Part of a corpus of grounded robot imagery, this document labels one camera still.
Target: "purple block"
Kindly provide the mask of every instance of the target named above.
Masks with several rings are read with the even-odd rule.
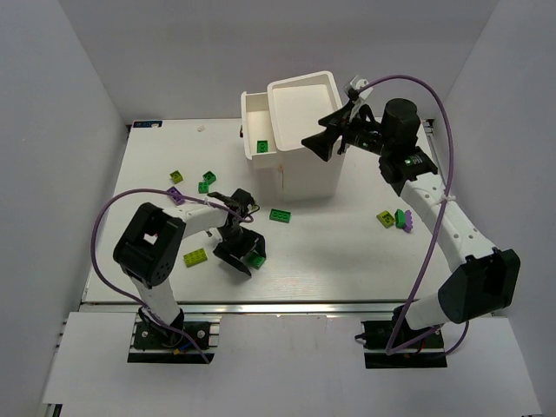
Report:
[[[407,210],[406,213],[406,225],[403,227],[403,231],[406,233],[411,232],[414,228],[414,219],[411,217],[411,211]]]
[[[180,193],[180,191],[176,187],[170,187],[169,189],[167,189],[167,191],[169,193],[172,193],[172,194],[176,195],[176,197],[172,197],[172,196],[169,195],[169,198],[172,199],[172,201],[175,203],[176,206],[179,206],[179,205],[185,203],[185,199],[180,198],[180,196],[183,197],[183,194]]]

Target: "open box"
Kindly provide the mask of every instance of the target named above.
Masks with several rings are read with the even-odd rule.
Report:
[[[245,156],[255,169],[276,167],[285,201],[334,195],[344,155],[322,161],[301,140],[324,130],[319,119],[341,107],[332,73],[316,72],[276,81],[267,93],[242,94]],[[267,141],[268,152],[257,153]]]

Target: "green block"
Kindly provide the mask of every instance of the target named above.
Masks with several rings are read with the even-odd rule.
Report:
[[[247,257],[247,264],[252,266],[255,269],[259,269],[262,264],[266,261],[266,259],[255,252],[251,252]]]
[[[268,141],[257,141],[257,154],[268,152]]]
[[[289,223],[289,218],[292,214],[289,211],[277,210],[275,208],[270,210],[270,220],[276,222]]]
[[[202,176],[205,180],[205,182],[210,185],[212,184],[214,181],[216,181],[216,175],[214,175],[212,172],[207,172],[205,175]]]
[[[194,250],[190,254],[186,254],[183,256],[183,260],[185,261],[186,267],[193,267],[198,263],[205,262],[207,260],[207,254],[205,253],[205,249],[200,248]]]
[[[205,181],[199,182],[199,194],[207,194],[209,191],[209,186]]]
[[[172,178],[172,182],[174,184],[177,184],[178,182],[183,181],[183,177],[182,177],[182,174],[180,174],[180,171],[174,171],[173,173],[171,173],[170,178]]]
[[[398,208],[394,216],[396,219],[396,228],[403,228],[406,225],[406,214]]]
[[[389,228],[390,226],[393,226],[395,223],[394,216],[388,213],[387,210],[376,215],[376,218],[379,219],[379,222],[381,222],[382,226],[384,226],[385,228]]]

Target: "gray wall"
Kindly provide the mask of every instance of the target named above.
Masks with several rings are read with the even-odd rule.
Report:
[[[521,257],[508,313],[549,416],[556,416],[555,17],[552,0],[501,0],[447,99],[458,201],[483,233]]]
[[[0,13],[0,408],[35,415],[126,132],[56,0]]]
[[[126,122],[238,117],[240,94],[275,80],[331,70],[407,73],[445,97],[497,0],[60,0]],[[378,88],[434,112],[419,87]]]

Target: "robotic arm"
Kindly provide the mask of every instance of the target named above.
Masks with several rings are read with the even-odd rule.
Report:
[[[384,180],[419,215],[431,233],[439,216],[443,184],[438,169],[418,146],[420,118],[412,102],[395,98],[386,104],[381,122],[364,104],[369,90],[357,89],[366,80],[356,77],[346,86],[349,102],[319,121],[325,130],[301,143],[327,162],[341,136],[339,154],[349,146],[380,156]],[[414,302],[406,315],[409,333],[448,321],[462,323],[512,302],[520,258],[499,250],[467,218],[455,201],[447,202],[438,243],[452,274],[437,294]]]
[[[242,257],[253,252],[266,257],[264,237],[241,225],[240,219],[255,206],[251,194],[237,189],[231,197],[220,193],[208,196],[224,202],[230,212],[208,204],[186,203],[162,209],[146,202],[136,211],[114,249],[114,260],[124,274],[131,277],[141,299],[149,306],[149,310],[139,309],[141,319],[169,348],[179,343],[181,337],[156,324],[151,314],[172,328],[183,326],[183,312],[168,280],[182,239],[217,228],[222,241],[216,246],[214,255],[249,276],[251,273]]]

